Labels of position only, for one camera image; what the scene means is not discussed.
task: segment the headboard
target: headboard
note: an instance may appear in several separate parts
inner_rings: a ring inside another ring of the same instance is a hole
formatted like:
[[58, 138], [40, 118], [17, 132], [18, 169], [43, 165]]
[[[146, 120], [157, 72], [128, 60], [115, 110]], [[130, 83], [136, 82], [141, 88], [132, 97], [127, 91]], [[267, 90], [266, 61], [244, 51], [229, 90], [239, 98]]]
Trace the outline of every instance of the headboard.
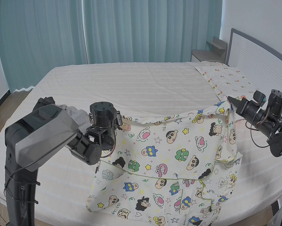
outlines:
[[234, 28], [226, 65], [240, 68], [267, 98], [271, 89], [282, 91], [282, 54]]

